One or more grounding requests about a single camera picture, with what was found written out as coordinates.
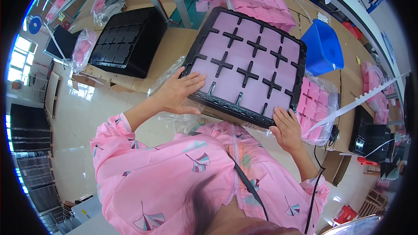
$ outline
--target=yellow sticky note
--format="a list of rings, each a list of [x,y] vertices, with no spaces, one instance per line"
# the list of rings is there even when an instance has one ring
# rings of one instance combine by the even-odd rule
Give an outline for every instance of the yellow sticky note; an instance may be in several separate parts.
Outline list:
[[[59,21],[63,21],[64,20],[64,18],[65,18],[65,15],[64,15],[64,13],[59,13],[59,15],[58,15],[58,20]]]

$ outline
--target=pink jacket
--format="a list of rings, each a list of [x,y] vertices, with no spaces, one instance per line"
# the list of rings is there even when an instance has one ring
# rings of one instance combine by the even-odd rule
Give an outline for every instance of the pink jacket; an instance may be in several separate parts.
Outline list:
[[[90,142],[97,193],[106,220],[121,234],[185,234],[183,202],[193,184],[216,173],[204,189],[213,205],[233,196],[248,217],[265,220],[261,205],[240,181],[240,165],[259,194],[269,221],[304,232],[316,178],[299,184],[244,128],[229,122],[202,126],[196,136],[147,147],[123,113],[97,128]],[[329,188],[320,178],[308,234],[313,234]]]

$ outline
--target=work table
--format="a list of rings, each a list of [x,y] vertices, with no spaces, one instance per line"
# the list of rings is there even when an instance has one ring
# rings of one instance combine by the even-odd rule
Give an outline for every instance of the work table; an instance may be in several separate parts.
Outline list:
[[[101,33],[103,27],[96,26],[93,23],[92,14],[90,14],[90,9],[93,1],[94,0],[87,0],[83,5],[78,17],[73,22],[75,27],[72,29],[72,32],[87,27],[94,29],[98,34]],[[175,10],[175,3],[173,0],[161,1],[167,14],[170,16]],[[311,3],[309,0],[300,0],[303,1],[303,7],[299,5],[299,0],[284,1],[297,23],[297,26],[290,30],[290,34],[297,39],[300,39],[301,36],[311,26],[309,17],[311,19],[316,18],[320,8]],[[150,0],[126,0],[126,5],[127,10],[153,6]],[[341,44],[345,66],[342,70],[334,70],[319,77],[334,83],[338,89],[338,92],[341,94],[341,106],[344,106],[350,102],[353,102],[355,97],[359,97],[363,94],[363,79],[360,65],[357,63],[356,56],[359,58],[361,63],[368,61],[372,64],[375,64],[375,61],[368,53],[368,51],[363,47],[361,42],[358,41],[354,35],[352,35],[341,23],[339,23],[333,17],[330,17],[329,21],[330,26],[335,30]],[[87,65],[84,72],[96,78],[110,81],[125,88],[146,93],[148,89],[155,84],[157,79],[163,75],[163,73],[168,70],[171,65],[175,63],[175,61],[177,61],[181,56],[187,55],[198,32],[198,30],[169,27],[154,56],[146,79],[139,79],[135,77],[106,72],[92,65]],[[363,103],[363,107],[370,114],[374,114],[366,103]],[[218,112],[209,107],[202,113],[221,118],[223,120],[239,123],[238,119]],[[348,153],[353,121],[354,110],[345,113],[335,120],[334,124],[338,125],[340,129],[340,136],[339,140],[337,140],[335,144],[328,149]]]

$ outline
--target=person's right hand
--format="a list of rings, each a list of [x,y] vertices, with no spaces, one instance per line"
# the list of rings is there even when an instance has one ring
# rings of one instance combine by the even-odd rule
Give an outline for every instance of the person's right hand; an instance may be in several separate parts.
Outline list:
[[[276,137],[277,143],[286,152],[293,155],[301,149],[305,149],[305,146],[302,144],[298,119],[291,109],[289,109],[289,113],[282,107],[274,107],[273,120],[277,126],[270,126],[269,129]]]
[[[200,115],[196,107],[185,106],[187,97],[205,85],[206,75],[193,72],[179,79],[184,67],[178,69],[175,74],[166,81],[156,94],[151,96],[156,106],[161,107],[161,111],[176,114],[195,114]]]

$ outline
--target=white zipper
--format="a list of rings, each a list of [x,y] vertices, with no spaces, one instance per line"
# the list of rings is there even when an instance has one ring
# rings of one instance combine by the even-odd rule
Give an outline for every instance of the white zipper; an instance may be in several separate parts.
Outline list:
[[[232,135],[233,135],[233,145],[234,145],[234,160],[237,162],[238,166],[239,166],[239,150],[238,150],[238,143],[237,143],[237,136],[235,135],[235,125],[232,124]],[[228,200],[228,204],[232,201],[233,197],[236,196],[237,197],[237,203],[238,206],[241,205],[240,203],[240,199],[241,196],[239,195],[239,176],[238,176],[238,172],[236,170],[234,170],[234,187],[233,187],[233,192],[231,194],[231,197]]]

